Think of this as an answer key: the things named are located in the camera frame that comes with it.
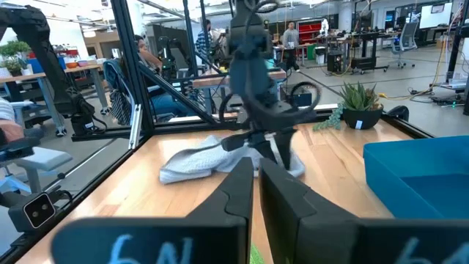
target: black plant pot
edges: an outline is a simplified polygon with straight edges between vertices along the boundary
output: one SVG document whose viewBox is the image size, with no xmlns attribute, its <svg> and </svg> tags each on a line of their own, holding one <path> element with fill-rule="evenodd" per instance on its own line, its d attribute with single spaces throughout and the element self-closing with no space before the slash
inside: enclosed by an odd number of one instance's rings
<svg viewBox="0 0 469 264">
<path fill-rule="evenodd" d="M 344 109 L 344 121 L 353 129 L 370 129 L 380 120 L 383 109 L 374 111 L 352 111 Z"/>
<path fill-rule="evenodd" d="M 10 74 L 11 74 L 13 77 L 21 76 L 21 70 L 11 70 L 11 71 L 10 71 Z"/>
</svg>

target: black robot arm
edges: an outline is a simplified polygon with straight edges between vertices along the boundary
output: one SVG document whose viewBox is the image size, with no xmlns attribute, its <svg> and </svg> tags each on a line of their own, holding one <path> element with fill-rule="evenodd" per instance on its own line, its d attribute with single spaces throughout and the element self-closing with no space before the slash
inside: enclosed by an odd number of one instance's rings
<svg viewBox="0 0 469 264">
<path fill-rule="evenodd" d="M 44 14 L 29 5 L 18 9 L 0 7 L 0 27 L 11 27 L 18 39 L 31 47 L 52 85 L 53 103 L 57 111 L 72 116 L 72 123 L 80 120 L 84 126 L 87 124 L 87 127 L 94 127 L 89 124 L 92 123 L 95 108 L 84 100 L 67 79 L 49 41 L 51 30 Z"/>
</svg>

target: blue chair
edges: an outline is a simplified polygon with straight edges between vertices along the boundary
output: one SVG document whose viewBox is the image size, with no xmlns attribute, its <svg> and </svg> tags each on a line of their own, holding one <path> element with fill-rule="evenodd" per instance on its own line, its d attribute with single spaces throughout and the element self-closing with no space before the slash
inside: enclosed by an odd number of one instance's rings
<svg viewBox="0 0 469 264">
<path fill-rule="evenodd" d="M 404 52 L 411 51 L 417 49 L 416 45 L 416 30 L 417 30 L 418 22 L 410 22 L 404 25 L 402 29 L 401 37 L 399 38 L 398 43 L 392 43 L 392 54 L 398 55 L 399 58 L 389 62 L 389 64 L 397 63 L 397 67 L 401 69 L 408 63 L 408 61 L 401 59 L 401 55 Z"/>
<path fill-rule="evenodd" d="M 133 119 L 133 110 L 136 102 L 133 98 L 132 91 L 129 89 L 130 85 L 119 65 L 119 61 L 116 59 L 107 60 L 103 63 L 103 69 L 104 79 L 114 89 L 114 91 L 111 92 L 111 102 L 119 101 L 119 103 L 115 103 L 112 106 L 111 114 L 119 120 L 120 125 L 130 125 L 130 121 Z M 156 89 L 160 89 L 160 87 L 150 87 L 149 92 Z M 127 103 L 119 100 L 119 98 L 126 98 Z M 176 117 L 176 115 L 171 112 L 154 116 L 158 122 L 168 121 L 173 117 Z"/>
</svg>

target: workbench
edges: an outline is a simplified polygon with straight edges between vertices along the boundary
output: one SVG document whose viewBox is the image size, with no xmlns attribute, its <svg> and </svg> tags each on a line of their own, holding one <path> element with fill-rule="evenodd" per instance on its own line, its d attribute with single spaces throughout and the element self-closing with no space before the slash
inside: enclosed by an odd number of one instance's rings
<svg viewBox="0 0 469 264">
<path fill-rule="evenodd" d="M 312 130 L 298 125 L 292 148 L 306 167 L 300 179 L 313 190 L 356 216 L 392 218 L 391 213 L 367 186 L 363 145 L 411 139 L 380 120 L 372 129 L 358 131 L 342 123 L 341 130 Z M 224 173 L 198 180 L 163 185 L 159 169 L 175 154 L 194 147 L 208 135 L 225 137 L 232 131 L 203 131 L 153 136 L 108 176 L 83 202 L 35 244 L 17 263 L 52 263 L 50 244 L 64 224 L 83 217 L 183 217 L 203 202 L 225 178 Z M 271 264 L 270 247 L 259 202 L 259 183 L 254 180 L 251 240 L 265 263 Z"/>
<path fill-rule="evenodd" d="M 82 70 L 89 70 L 91 72 L 93 81 L 95 83 L 95 89 L 97 96 L 100 99 L 101 106 L 103 107 L 101 109 L 101 114 L 106 114 L 110 112 L 110 108 L 108 106 L 108 101 L 106 99 L 106 94 L 103 88 L 103 85 L 101 83 L 101 78 L 99 76 L 99 69 L 102 67 L 102 65 L 88 65 L 84 67 L 75 67 L 72 69 L 66 69 L 64 72 L 66 73 L 75 73 L 79 72 Z M 9 77 L 9 78 L 0 78 L 0 84 L 4 83 L 4 87 L 9 95 L 12 94 L 10 90 L 11 85 L 8 83 L 15 83 L 17 81 L 28 81 L 28 80 L 33 80 L 37 79 L 37 82 L 39 83 L 39 87 L 41 89 L 41 92 L 44 97 L 45 104 L 47 106 L 48 110 L 48 115 L 52 117 L 53 123 L 56 126 L 56 134 L 63 136 L 65 126 L 64 126 L 64 120 L 61 114 L 59 114 L 56 110 L 55 105 L 53 104 L 53 88 L 51 86 L 51 83 L 47 79 L 47 76 L 45 73 L 35 73 L 27 76 L 16 76 L 16 77 Z"/>
<path fill-rule="evenodd" d="M 217 72 L 215 72 L 213 69 L 210 69 L 206 71 L 204 74 L 202 74 L 202 76 L 210 76 L 210 75 L 215 75 L 215 74 L 217 74 Z M 280 98 L 280 86 L 279 85 L 287 77 L 287 73 L 285 73 L 284 70 L 270 71 L 269 77 L 271 77 L 276 83 L 275 91 L 272 91 L 272 92 L 274 92 L 278 96 L 278 98 Z M 212 89 L 214 89 L 215 92 L 217 92 L 216 89 L 220 88 L 220 96 L 222 99 L 224 99 L 226 96 L 225 88 L 228 86 L 229 86 L 229 76 L 196 79 L 192 83 L 192 87 L 194 89 L 201 89 L 203 91 L 205 108 L 208 114 L 214 114 L 212 113 Z"/>
</svg>

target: green plant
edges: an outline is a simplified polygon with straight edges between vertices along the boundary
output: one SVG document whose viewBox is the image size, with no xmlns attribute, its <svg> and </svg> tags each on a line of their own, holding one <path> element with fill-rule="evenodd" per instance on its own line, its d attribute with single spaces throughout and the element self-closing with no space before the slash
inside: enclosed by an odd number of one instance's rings
<svg viewBox="0 0 469 264">
<path fill-rule="evenodd" d="M 325 129 L 325 128 L 335 128 L 339 130 L 340 129 L 340 116 L 342 115 L 343 111 L 344 111 L 344 105 L 342 103 L 339 103 L 337 105 L 337 109 L 334 109 L 332 111 L 332 114 L 329 116 L 329 119 L 327 119 L 324 122 L 320 122 L 314 125 L 313 131 L 318 131 L 318 130 Z"/>
<path fill-rule="evenodd" d="M 378 103 L 380 98 L 374 93 L 376 84 L 372 89 L 365 89 L 360 82 L 357 83 L 356 87 L 345 83 L 344 86 L 339 93 L 344 99 L 345 109 L 352 111 L 373 111 L 381 107 L 381 104 Z"/>
<path fill-rule="evenodd" d="M 8 58 L 30 50 L 29 45 L 23 41 L 9 41 L 8 44 L 0 46 L 0 55 Z"/>
<path fill-rule="evenodd" d="M 382 108 L 381 104 L 378 103 L 379 97 L 374 93 L 376 84 L 372 89 L 365 89 L 360 82 L 357 83 L 357 87 L 345 83 L 344 86 L 345 88 L 342 87 L 342 91 L 339 92 L 344 101 L 337 105 L 337 109 L 332 111 L 332 115 L 329 116 L 328 120 L 314 125 L 313 131 L 325 128 L 340 129 L 340 116 L 344 109 L 352 111 L 373 111 Z"/>
<path fill-rule="evenodd" d="M 1 63 L 1 67 L 5 67 L 10 72 L 15 72 L 21 70 L 21 64 L 17 59 L 5 59 Z"/>
</svg>

